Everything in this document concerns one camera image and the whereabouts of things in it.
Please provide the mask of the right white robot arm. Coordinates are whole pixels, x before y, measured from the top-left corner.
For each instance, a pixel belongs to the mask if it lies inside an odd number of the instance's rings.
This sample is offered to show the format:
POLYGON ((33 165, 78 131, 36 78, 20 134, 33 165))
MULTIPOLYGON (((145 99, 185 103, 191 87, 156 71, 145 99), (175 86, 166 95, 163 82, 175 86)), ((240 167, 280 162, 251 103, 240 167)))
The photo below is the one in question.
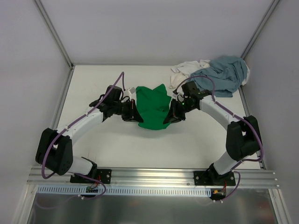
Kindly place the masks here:
POLYGON ((172 99, 165 123, 185 120, 185 114, 200 110, 216 120, 227 132, 225 153, 200 175, 195 175, 196 185, 221 185, 233 170, 244 161, 260 162, 264 156, 258 121, 254 116, 240 117, 216 100, 209 91, 190 94, 183 101, 172 99), (250 156, 259 152, 258 159, 250 156))

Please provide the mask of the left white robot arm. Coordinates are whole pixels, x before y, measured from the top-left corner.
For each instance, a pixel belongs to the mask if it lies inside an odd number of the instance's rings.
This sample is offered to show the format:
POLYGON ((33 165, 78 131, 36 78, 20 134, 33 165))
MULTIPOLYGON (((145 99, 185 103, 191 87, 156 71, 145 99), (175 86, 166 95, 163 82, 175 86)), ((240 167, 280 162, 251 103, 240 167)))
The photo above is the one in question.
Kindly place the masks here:
POLYGON ((91 102, 87 112, 66 127, 56 130, 47 128, 42 132, 35 161, 54 174, 72 173, 86 182, 96 180, 97 164, 87 158, 76 157, 73 146, 86 132, 100 125, 113 115, 121 116, 123 121, 142 123, 133 95, 134 87, 123 90, 108 86, 106 93, 91 102))

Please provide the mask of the green t-shirt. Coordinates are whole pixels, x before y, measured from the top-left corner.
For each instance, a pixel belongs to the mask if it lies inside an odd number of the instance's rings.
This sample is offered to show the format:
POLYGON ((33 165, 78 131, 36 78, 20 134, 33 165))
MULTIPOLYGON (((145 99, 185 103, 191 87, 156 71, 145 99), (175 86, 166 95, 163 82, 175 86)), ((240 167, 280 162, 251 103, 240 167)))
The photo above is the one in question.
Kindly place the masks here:
POLYGON ((171 101, 164 84, 154 89, 138 86, 136 99, 137 110, 143 119, 143 122, 138 124, 139 127, 157 131, 166 129, 170 125, 170 123, 164 123, 171 101))

